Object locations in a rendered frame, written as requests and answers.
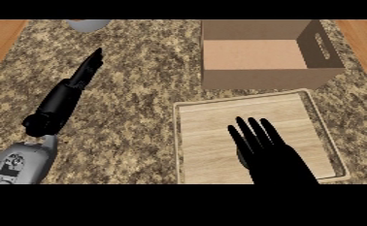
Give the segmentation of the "brown cardboard box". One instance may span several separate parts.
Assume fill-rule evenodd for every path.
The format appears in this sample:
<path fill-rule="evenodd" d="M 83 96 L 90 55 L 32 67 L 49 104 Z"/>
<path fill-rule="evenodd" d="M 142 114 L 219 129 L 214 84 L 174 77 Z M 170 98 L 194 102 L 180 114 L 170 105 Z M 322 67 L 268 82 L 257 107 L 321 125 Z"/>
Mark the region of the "brown cardboard box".
<path fill-rule="evenodd" d="M 345 65 L 317 19 L 201 22 L 203 88 L 318 88 Z"/>

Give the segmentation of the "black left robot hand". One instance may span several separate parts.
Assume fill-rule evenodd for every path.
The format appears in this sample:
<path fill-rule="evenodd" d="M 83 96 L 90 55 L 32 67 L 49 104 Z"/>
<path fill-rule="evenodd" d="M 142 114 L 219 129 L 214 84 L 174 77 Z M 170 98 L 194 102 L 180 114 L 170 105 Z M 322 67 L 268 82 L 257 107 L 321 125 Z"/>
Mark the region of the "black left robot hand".
<path fill-rule="evenodd" d="M 22 121 L 25 133 L 31 137 L 56 135 L 62 130 L 72 114 L 81 92 L 93 79 L 98 69 L 103 65 L 102 49 L 84 59 L 72 76 L 62 79 L 50 90 L 40 106 Z"/>

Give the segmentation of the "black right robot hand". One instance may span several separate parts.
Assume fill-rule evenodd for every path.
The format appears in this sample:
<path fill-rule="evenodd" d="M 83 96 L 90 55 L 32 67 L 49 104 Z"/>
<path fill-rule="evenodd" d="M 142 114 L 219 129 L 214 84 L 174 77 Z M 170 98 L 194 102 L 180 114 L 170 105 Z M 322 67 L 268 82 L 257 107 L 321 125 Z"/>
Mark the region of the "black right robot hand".
<path fill-rule="evenodd" d="M 296 152 L 285 144 L 271 122 L 262 118 L 235 118 L 228 132 L 237 146 L 244 167 L 256 185 L 317 185 L 317 178 Z"/>

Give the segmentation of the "grey rounded object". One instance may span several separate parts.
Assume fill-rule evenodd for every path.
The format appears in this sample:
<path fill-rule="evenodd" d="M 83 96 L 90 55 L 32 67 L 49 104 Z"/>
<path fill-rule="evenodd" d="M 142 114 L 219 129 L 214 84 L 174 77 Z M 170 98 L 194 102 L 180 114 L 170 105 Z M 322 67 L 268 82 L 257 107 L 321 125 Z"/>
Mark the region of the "grey rounded object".
<path fill-rule="evenodd" d="M 108 19 L 83 19 L 83 20 L 66 20 L 69 27 L 83 33 L 93 32 L 102 29 L 109 24 Z"/>

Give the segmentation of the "pale wooden tray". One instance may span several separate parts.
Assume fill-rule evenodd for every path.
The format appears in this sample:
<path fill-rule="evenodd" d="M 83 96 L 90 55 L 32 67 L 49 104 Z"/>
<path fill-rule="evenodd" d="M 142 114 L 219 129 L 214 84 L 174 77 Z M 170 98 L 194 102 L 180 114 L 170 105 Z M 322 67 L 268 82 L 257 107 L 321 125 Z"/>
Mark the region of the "pale wooden tray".
<path fill-rule="evenodd" d="M 253 182 L 228 133 L 237 117 L 269 120 L 321 183 L 349 179 L 309 91 L 296 89 L 173 105 L 176 180 L 180 183 Z"/>

